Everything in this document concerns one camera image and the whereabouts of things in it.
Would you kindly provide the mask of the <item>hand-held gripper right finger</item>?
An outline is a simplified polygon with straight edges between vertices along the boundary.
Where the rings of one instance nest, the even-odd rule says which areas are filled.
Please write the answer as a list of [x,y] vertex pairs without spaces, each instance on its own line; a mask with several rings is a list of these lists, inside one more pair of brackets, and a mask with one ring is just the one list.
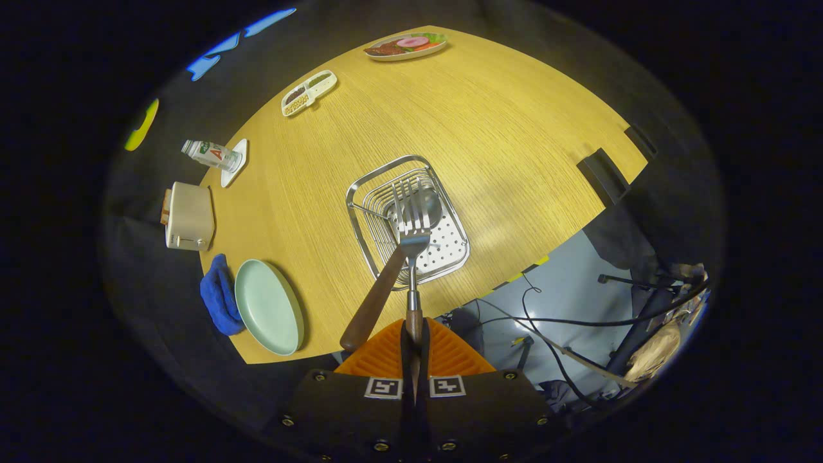
[[417,424],[429,462],[526,462],[566,437],[523,371],[498,370],[452,329],[426,320]]

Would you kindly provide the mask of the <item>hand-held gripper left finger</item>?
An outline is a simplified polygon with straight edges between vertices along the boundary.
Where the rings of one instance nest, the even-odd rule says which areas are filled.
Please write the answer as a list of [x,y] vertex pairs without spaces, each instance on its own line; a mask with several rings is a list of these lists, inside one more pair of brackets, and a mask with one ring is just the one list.
[[403,461],[413,410],[403,329],[397,320],[337,368],[308,371],[280,411],[280,442],[305,462]]

